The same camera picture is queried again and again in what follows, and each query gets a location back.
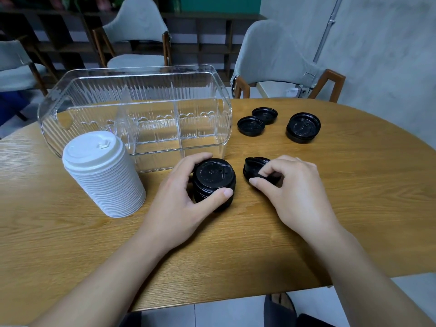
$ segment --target clear plastic organizer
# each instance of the clear plastic organizer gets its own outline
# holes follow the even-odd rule
[[[59,157],[74,137],[105,130],[122,139],[138,172],[150,172],[204,151],[223,158],[232,107],[210,65],[73,70],[40,104],[38,121]]]

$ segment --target green wall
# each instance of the green wall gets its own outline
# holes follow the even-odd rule
[[[259,13],[261,0],[181,0],[182,11]]]

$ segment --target wooden table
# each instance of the wooden table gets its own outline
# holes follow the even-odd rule
[[[277,121],[259,137],[243,136],[237,120],[260,106],[276,109]],[[162,261],[135,310],[330,284],[303,240],[244,180],[249,156],[288,154],[316,163],[341,224],[389,276],[436,271],[435,150],[387,121],[339,104],[242,99],[232,100],[232,107],[225,156],[238,177],[232,206]],[[284,133],[300,111],[322,123],[306,145]],[[137,230],[168,171],[142,174],[144,206],[134,216],[111,219],[64,171],[36,123],[1,140],[0,147],[0,324],[26,324]]]

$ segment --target right hand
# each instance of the right hand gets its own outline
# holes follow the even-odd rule
[[[315,164],[283,155],[268,162],[259,174],[274,172],[284,176],[281,188],[262,178],[249,181],[270,199],[286,226],[307,241],[339,226]]]

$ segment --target wooden chair frame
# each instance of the wooden chair frame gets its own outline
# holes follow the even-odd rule
[[[97,47],[97,51],[98,51],[99,56],[100,56],[101,65],[104,67],[107,67],[107,62],[106,62],[106,58],[105,58],[105,54],[104,54],[104,50],[103,50],[104,47],[101,44],[101,39],[105,43],[107,49],[109,49],[109,53],[111,54],[112,57],[117,56],[117,54],[115,53],[115,50],[113,49],[113,46],[110,43],[109,38],[106,35],[106,32],[105,32],[103,27],[98,27],[96,29],[93,29],[92,34],[94,35],[94,42],[95,42],[95,46]],[[172,65],[170,34],[168,31],[165,32],[164,34],[162,34],[162,42],[163,42],[164,64],[165,64],[165,66]]]
[[[334,87],[330,95],[330,102],[337,103],[339,99],[339,95],[341,95],[342,87],[344,86],[346,77],[338,72],[327,69],[321,75],[318,80],[316,86],[313,88],[312,92],[309,94],[307,98],[316,98],[327,83],[327,81],[331,80],[334,82]],[[235,79],[235,98],[241,98],[241,92],[244,93],[243,98],[250,97],[250,85],[241,77],[236,77]]]
[[[57,82],[58,77],[56,75],[55,67],[51,63],[47,62],[44,59],[44,57],[42,57],[41,51],[38,49],[36,44],[28,36],[21,36],[21,37],[17,38],[17,40],[21,43],[21,45],[23,46],[23,48],[26,51],[30,51],[30,52],[33,52],[36,54],[36,56],[41,61],[42,65],[45,66],[45,68],[47,69],[49,74],[54,78],[55,82]],[[30,68],[30,71],[32,71],[33,77],[35,77],[35,80],[38,82],[39,89],[41,90],[42,94],[44,96],[47,96],[47,94],[48,94],[47,88],[45,87],[45,84],[44,84],[44,81],[42,80],[41,74],[36,69],[35,63],[30,62],[28,64],[28,66]]]

